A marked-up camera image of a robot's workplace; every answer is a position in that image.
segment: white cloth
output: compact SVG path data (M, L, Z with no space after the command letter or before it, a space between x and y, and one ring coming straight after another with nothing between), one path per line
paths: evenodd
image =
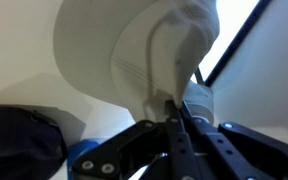
M54 54L79 91L159 121L218 33L215 0L64 0Z

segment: black bag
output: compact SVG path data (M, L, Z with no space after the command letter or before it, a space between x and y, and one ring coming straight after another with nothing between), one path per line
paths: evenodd
M67 157L56 123L38 112L0 106L0 180L46 180Z

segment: hole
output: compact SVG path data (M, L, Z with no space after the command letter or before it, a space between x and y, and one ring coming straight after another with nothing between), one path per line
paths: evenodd
M226 150L226 153L229 154L229 155L232 155L232 154L233 154L233 152L230 151L230 150Z
M180 153L185 154L186 153L185 149L181 149Z

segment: screw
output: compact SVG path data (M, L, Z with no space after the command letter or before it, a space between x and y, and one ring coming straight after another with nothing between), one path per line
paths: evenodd
M225 123L224 126L227 127L227 128L232 128L233 127L232 124L229 124L229 123Z
M194 180L191 176L184 176L182 180Z
M152 123L146 123L145 127L153 127L153 124Z
M172 121L173 123L177 123L177 122L178 122L177 119L171 119L171 121Z
M115 170L113 164L104 164L102 166L102 172L105 174L110 174Z
M82 164L82 168L84 170L90 170L94 167L94 164L92 161L84 161L83 164Z

